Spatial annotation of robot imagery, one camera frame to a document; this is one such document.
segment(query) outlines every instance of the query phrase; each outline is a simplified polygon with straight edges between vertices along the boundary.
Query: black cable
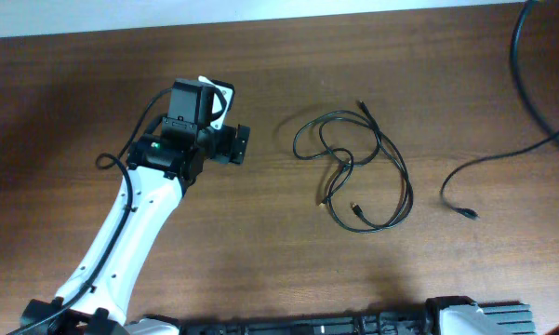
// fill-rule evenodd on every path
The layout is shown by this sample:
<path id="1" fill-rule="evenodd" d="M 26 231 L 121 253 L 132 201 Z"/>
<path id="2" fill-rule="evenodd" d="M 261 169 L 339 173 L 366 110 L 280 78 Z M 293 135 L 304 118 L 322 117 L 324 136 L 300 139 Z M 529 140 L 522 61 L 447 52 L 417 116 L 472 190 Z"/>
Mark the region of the black cable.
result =
<path id="1" fill-rule="evenodd" d="M 142 122 L 145 119 L 145 116 L 147 116 L 147 113 L 149 112 L 149 110 L 151 110 L 151 107 L 153 107 L 153 105 L 159 100 L 159 98 L 165 96 L 167 93 L 171 92 L 171 87 L 170 88 L 166 88 L 164 90 L 162 90 L 161 92 L 157 93 L 156 96 L 154 96 L 151 101 L 149 101 L 149 103 L 147 104 L 147 106 L 145 107 L 144 111 L 142 112 L 142 114 L 140 115 L 139 121 L 137 122 L 137 125 L 134 127 L 134 130 L 132 130 L 132 133 L 130 134 L 130 138 L 128 139 L 128 141 L 126 142 L 126 144 L 124 144 L 124 147 L 122 148 L 122 150 L 120 150 L 120 153 L 118 154 L 118 156 L 116 157 L 117 159 L 121 159 L 122 155 L 126 152 L 126 150 L 128 150 L 128 147 L 130 147 L 130 144 L 132 144 L 132 141 L 134 140 L 134 137 L 137 136 L 137 133 L 139 132 L 139 128 L 140 125 L 142 125 Z M 101 155 L 99 155 L 95 161 L 95 166 L 98 169 L 108 169 L 111 168 L 115 165 L 115 162 L 112 162 L 110 164 L 106 164 L 106 165 L 102 165 L 101 159 L 103 157 Z"/>
<path id="2" fill-rule="evenodd" d="M 526 110 L 531 115 L 531 117 L 538 123 L 538 126 L 548 135 L 548 138 L 544 139 L 543 141 L 539 141 L 539 142 L 537 142 L 533 145 L 530 145 L 530 146 L 528 146 L 524 149 L 517 150 L 517 151 L 514 151 L 514 152 L 510 152 L 510 153 L 506 153 L 506 154 L 494 154 L 494 155 L 491 155 L 491 156 L 486 156 L 486 157 L 474 159 L 472 161 L 464 163 L 461 166 L 455 168 L 446 177 L 445 181 L 443 182 L 443 184 L 440 188 L 440 199 L 441 199 L 441 201 L 443 202 L 443 204 L 447 208 L 450 208 L 450 209 L 458 212 L 459 214 L 461 214 L 461 215 L 463 215 L 463 216 L 465 216 L 469 219 L 476 220 L 478 218 L 478 215 L 475 212 L 475 210 L 470 209 L 470 208 L 458 208 L 458 207 L 454 206 L 453 204 L 451 204 L 445 197 L 446 185 L 451 180 L 451 178 L 453 178 L 453 176 L 455 174 L 457 174 L 458 172 L 460 172 L 464 168 L 470 167 L 472 165 L 476 165 L 476 164 L 479 164 L 479 163 L 483 163 L 483 162 L 487 162 L 487 161 L 491 161 L 491 160 L 496 160 L 496 159 L 513 157 L 513 156 L 517 156 L 519 154 L 525 154 L 527 152 L 530 152 L 532 150 L 535 150 L 535 149 L 539 148 L 540 146 L 546 144 L 549 141 L 555 141 L 556 145 L 558 145 L 558 147 L 559 147 L 559 130 L 554 132 L 553 129 L 546 123 L 543 116 L 541 116 L 541 114 L 539 113 L 535 104 L 531 101 L 531 99 L 529 98 L 529 95 L 526 92 L 525 84 L 523 82 L 523 78 L 521 77 L 521 74 L 520 74 L 520 71 L 519 71 L 518 46 L 519 46 L 519 38 L 521 36 L 521 29 L 523 28 L 523 24 L 525 23 L 527 15 L 531 12 L 531 9 L 536 4 L 536 2 L 537 2 L 536 0 L 527 0 L 526 1 L 525 5 L 523 6 L 523 9 L 521 10 L 521 13 L 519 14 L 519 18 L 517 19 L 517 22 L 514 25 L 514 30 L 512 31 L 512 38 L 511 38 L 511 49 L 510 49 L 510 52 L 509 52 L 509 54 L 510 54 L 509 63 L 510 63 L 510 68 L 511 68 L 512 81 L 514 82 L 514 86 L 517 89 L 519 99 L 521 100 L 521 102 L 525 106 Z"/>
<path id="3" fill-rule="evenodd" d="M 126 224 L 126 221 L 128 220 L 128 215 L 130 215 L 130 210 L 132 209 L 132 197 L 133 197 L 132 183 L 130 181 L 130 176 L 128 175 L 128 171 L 126 170 L 126 167 L 124 166 L 124 164 L 122 164 L 120 159 L 118 159 L 116 156 L 114 156 L 112 154 L 103 153 L 103 154 L 100 154 L 98 158 L 99 159 L 110 158 L 110 159 L 112 159 L 113 164 L 120 168 L 120 170 L 122 171 L 122 175 L 124 176 L 124 180 L 126 182 L 126 191 L 127 191 L 127 194 L 128 194 L 128 198 L 126 199 L 126 206 L 124 207 L 124 213 L 122 214 L 122 218 L 120 219 L 120 222 L 118 223 L 118 226 L 116 227 L 115 232 L 113 232 L 112 239 L 110 239 L 110 243 L 106 247 L 105 251 L 103 251 L 103 254 L 101 255 L 100 261 L 97 263 L 97 266 L 95 267 L 95 269 L 93 270 L 93 272 L 91 273 L 91 275 L 89 276 L 87 281 L 85 283 L 83 283 L 83 285 L 80 287 L 79 291 L 70 300 L 68 300 L 66 303 L 64 303 L 64 305 L 62 305 L 62 307 L 56 313 L 54 313 L 53 315 L 50 315 L 50 316 L 48 316 L 48 317 L 46 317 L 42 320 L 35 321 L 32 324 L 29 324 L 29 325 L 21 327 L 17 330 L 11 331 L 7 335 L 23 334 L 26 331 L 31 330 L 32 328 L 35 328 L 39 325 L 42 325 L 42 324 L 44 324 L 48 321 L 51 321 L 51 320 L 55 319 L 56 317 L 60 316 L 61 314 L 66 312 L 68 309 L 70 309 L 92 287 L 93 282 L 95 282 L 95 279 L 100 274 L 100 271 L 103 268 L 103 265 L 105 265 L 105 262 L 108 260 L 108 258 L 110 256 L 110 253 L 112 253 L 112 249 L 115 246 L 115 243 L 116 243 L 118 237 L 122 233 L 122 229 L 124 228 L 124 226 Z"/>
<path id="4" fill-rule="evenodd" d="M 531 9 L 537 2 L 538 1 L 536 0 L 527 0 L 525 5 L 523 6 L 523 9 L 521 10 L 521 13 L 519 14 L 519 19 L 514 25 L 514 30 L 512 31 L 509 65 L 511 68 L 512 81 L 514 82 L 514 86 L 517 89 L 517 93 L 519 94 L 519 98 L 521 99 L 521 102 L 525 106 L 525 109 L 529 112 L 531 118 L 533 118 L 536 121 L 536 123 L 541 128 L 541 130 L 543 130 L 546 133 L 546 135 L 548 135 L 549 137 L 552 137 L 555 131 L 552 129 L 552 127 L 550 127 L 550 125 L 548 125 L 544 117 L 538 111 L 538 108 L 535 106 L 533 101 L 529 98 L 529 95 L 527 94 L 525 88 L 525 84 L 523 82 L 523 77 L 521 76 L 521 73 L 519 71 L 518 48 L 519 48 L 519 38 L 521 37 L 521 29 L 523 28 L 523 24 L 527 18 L 527 15 L 529 15 Z M 554 142 L 559 147 L 559 137 L 555 138 Z"/>
<path id="5" fill-rule="evenodd" d="M 382 231 L 382 230 L 385 230 L 385 229 L 393 228 L 394 226 L 399 224 L 401 221 L 403 221 L 409 215 L 409 212 L 411 211 L 411 208 L 413 207 L 413 189 L 411 187 L 411 182 L 409 181 L 409 173 L 407 172 L 406 163 L 404 162 L 403 157 L 401 156 L 401 153 L 399 152 L 397 147 L 394 145 L 394 143 L 386 135 L 384 135 L 383 132 L 380 131 L 379 125 L 377 124 L 374 117 L 372 117 L 372 114 L 370 114 L 370 111 L 367 109 L 366 105 L 363 102 L 359 101 L 359 107 L 360 107 L 360 109 L 362 110 L 362 112 L 364 113 L 364 115 L 366 117 L 363 117 L 362 115 L 360 115 L 358 113 L 355 113 L 355 112 L 339 110 L 339 111 L 331 112 L 331 113 L 328 113 L 328 114 L 324 114 L 320 117 L 315 118 L 314 120 L 307 123 L 306 125 L 304 125 L 304 127 L 302 127 L 298 131 L 296 136 L 294 137 L 293 152 L 294 152 L 294 155 L 298 159 L 301 159 L 301 160 L 313 160 L 313 159 L 317 159 L 317 158 L 320 158 L 320 157 L 323 157 L 323 156 L 326 156 L 326 155 L 330 155 L 339 162 L 339 164 L 340 164 L 339 170 L 336 173 L 333 180 L 331 181 L 331 183 L 328 187 L 328 192 L 327 192 L 325 198 L 323 199 L 322 203 L 328 205 L 329 211 L 330 211 L 331 215 L 333 216 L 333 219 L 335 220 L 335 222 L 339 226 L 341 226 L 342 228 L 344 228 L 344 229 L 346 229 L 350 232 L 368 234 L 368 233 L 375 233 L 375 232 L 379 232 L 379 231 Z M 336 116 L 338 114 L 351 115 L 351 116 L 354 116 L 354 117 L 358 118 L 359 120 L 354 119 L 354 118 L 344 117 L 344 116 Z M 365 128 L 370 129 L 374 133 L 374 137 L 376 138 L 376 147 L 375 147 L 374 151 L 372 151 L 372 153 L 368 157 L 366 157 L 366 158 L 364 158 L 360 161 L 355 161 L 351 151 L 349 151 L 345 148 L 335 148 L 335 149 L 333 149 L 333 148 L 329 147 L 329 145 L 326 144 L 325 138 L 323 136 L 323 128 L 326 124 L 331 123 L 331 122 L 349 122 L 349 123 L 353 123 L 357 126 L 365 127 Z M 299 136 L 306 129 L 308 129 L 310 127 L 314 127 L 316 125 L 320 125 L 319 128 L 318 128 L 318 134 L 319 134 L 319 137 L 320 137 L 320 142 L 323 143 L 323 146 L 325 147 L 325 150 L 321 153 L 307 155 L 307 156 L 298 154 L 296 146 L 298 144 Z M 382 145 L 382 140 L 385 140 L 389 144 L 389 146 L 391 146 L 391 148 L 393 148 L 394 153 L 396 155 L 396 158 L 384 148 L 384 146 Z M 393 162 L 393 164 L 397 167 L 397 169 L 401 173 L 401 178 L 403 179 L 403 181 L 405 183 L 405 188 L 404 188 L 403 194 L 402 194 L 402 200 L 401 200 L 400 204 L 397 205 L 397 208 L 395 209 L 391 218 L 388 219 L 383 224 L 372 223 L 371 221 L 366 219 L 362 209 L 358 205 L 353 204 L 353 206 L 352 206 L 353 213 L 363 223 L 365 223 L 369 228 L 368 229 L 352 228 L 351 226 L 345 224 L 339 218 L 339 216 L 337 215 L 337 212 L 333 208 L 333 202 L 332 202 L 333 196 L 335 195 L 335 193 L 339 189 L 341 189 L 345 185 L 345 183 L 352 176 L 353 168 L 360 168 L 360 167 L 370 163 L 377 156 L 377 154 L 380 152 L 380 150 L 382 150 L 382 152 Z M 342 159 L 338 158 L 337 155 L 335 154 L 337 152 L 344 152 L 345 154 L 347 154 L 349 156 L 349 161 L 343 161 Z M 345 177 L 343 178 L 343 180 L 337 186 L 335 186 L 335 184 L 337 183 L 337 180 L 339 180 L 340 177 L 343 174 L 346 174 Z"/>

